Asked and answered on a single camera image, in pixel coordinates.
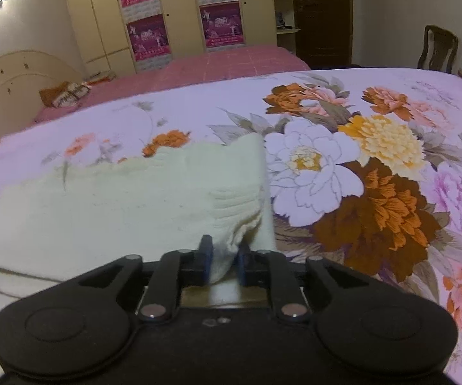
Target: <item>brown wooden door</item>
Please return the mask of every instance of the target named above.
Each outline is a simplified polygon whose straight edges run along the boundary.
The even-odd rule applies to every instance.
[[[312,69],[350,65],[351,0],[294,0],[297,56]]]

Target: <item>chair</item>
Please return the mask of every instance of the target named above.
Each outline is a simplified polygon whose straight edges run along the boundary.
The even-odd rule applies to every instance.
[[[452,32],[448,32],[448,30],[444,30],[440,27],[431,25],[425,27],[423,53],[420,57],[420,60],[418,61],[418,69],[423,69],[423,65],[427,60],[429,32],[433,33],[434,40],[434,50],[428,64],[429,69],[431,71],[440,71],[443,68],[443,64],[445,63],[448,53],[450,52],[450,56],[448,57],[448,63],[446,65],[446,73],[451,74],[453,61],[455,60],[455,56],[457,55],[458,37],[454,35]]]

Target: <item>headboard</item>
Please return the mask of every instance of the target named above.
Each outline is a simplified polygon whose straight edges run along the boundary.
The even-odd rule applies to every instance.
[[[39,91],[63,81],[81,82],[81,73],[39,51],[0,57],[0,137],[26,129],[44,107]]]

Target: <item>pink bedsheet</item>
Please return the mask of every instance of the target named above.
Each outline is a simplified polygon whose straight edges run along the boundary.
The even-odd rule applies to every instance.
[[[203,82],[309,69],[304,61],[277,46],[241,47],[212,52],[202,56],[177,59],[163,69],[144,71],[100,84],[81,101],[80,106],[44,108],[35,118],[35,123],[48,122],[78,109],[148,92],[170,90]]]

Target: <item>towel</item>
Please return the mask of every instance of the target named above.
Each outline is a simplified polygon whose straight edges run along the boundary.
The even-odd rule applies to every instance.
[[[0,271],[0,292],[25,296],[130,253],[157,260],[197,248],[203,234],[214,239],[216,282],[245,233],[257,230],[253,249],[275,249],[265,181],[263,143],[251,134],[229,146],[161,148],[153,158],[59,169],[7,187],[0,269],[12,273]]]

